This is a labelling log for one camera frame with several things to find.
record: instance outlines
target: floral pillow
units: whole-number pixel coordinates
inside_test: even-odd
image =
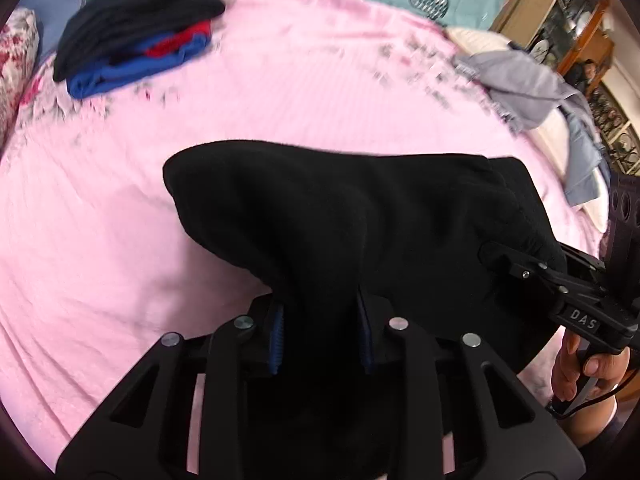
[[[38,53],[35,12],[18,8],[0,30],[0,148],[12,126]]]

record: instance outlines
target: pink bedsheet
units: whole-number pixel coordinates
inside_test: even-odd
[[[212,332],[265,292],[181,229],[161,170],[188,146],[513,155],[556,237],[596,251],[596,229],[453,72],[433,23],[365,0],[231,1],[212,48],[178,70],[80,102],[49,60],[23,99],[0,162],[0,397],[52,468],[161,334]]]

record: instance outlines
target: screw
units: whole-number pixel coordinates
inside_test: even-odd
[[[406,330],[409,322],[404,317],[392,317],[389,320],[389,326],[394,330]]]
[[[180,334],[168,332],[160,339],[162,346],[176,346],[180,342]]]
[[[247,330],[254,325],[254,320],[249,316],[238,316],[234,320],[234,326],[239,330]]]
[[[471,346],[471,348],[476,348],[480,346],[482,339],[480,339],[480,336],[478,334],[468,332],[462,336],[462,342],[467,346]]]

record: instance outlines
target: finger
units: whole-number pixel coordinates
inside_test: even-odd
[[[565,330],[564,337],[562,338],[562,346],[566,348],[566,352],[569,355],[575,354],[580,346],[580,336],[570,330]]]
[[[560,400],[569,400],[575,397],[575,387],[573,383],[566,380],[559,364],[554,365],[551,371],[551,389],[554,395]]]
[[[619,384],[629,365],[629,348],[625,348],[620,355],[598,354],[594,355],[584,364],[584,374],[596,377],[600,393],[611,391]]]
[[[575,354],[569,354],[563,345],[551,373],[551,386],[558,399],[571,400],[577,392],[576,381],[580,377],[580,365]]]

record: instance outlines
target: cable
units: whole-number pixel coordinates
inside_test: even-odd
[[[573,410],[571,410],[569,413],[565,413],[564,415],[559,415],[558,413],[556,413],[554,416],[556,419],[558,420],[565,420],[566,418],[569,418],[570,416],[572,416],[574,413],[579,412],[580,410],[583,410],[584,408],[588,408],[589,406],[593,406],[594,404],[597,404],[599,402],[602,402],[603,400],[607,400],[610,399],[611,397],[613,397],[616,393],[619,393],[620,391],[624,390],[627,385],[634,380],[635,376],[638,374],[638,371],[640,371],[640,368],[636,368],[633,373],[631,375],[629,375],[628,378],[626,378],[626,380],[620,384],[620,386],[618,386],[617,388],[611,390],[608,394],[605,394],[603,396],[597,397],[596,399],[592,399],[592,400],[588,400],[587,402],[581,404],[580,406],[578,406],[577,408],[574,408]]]

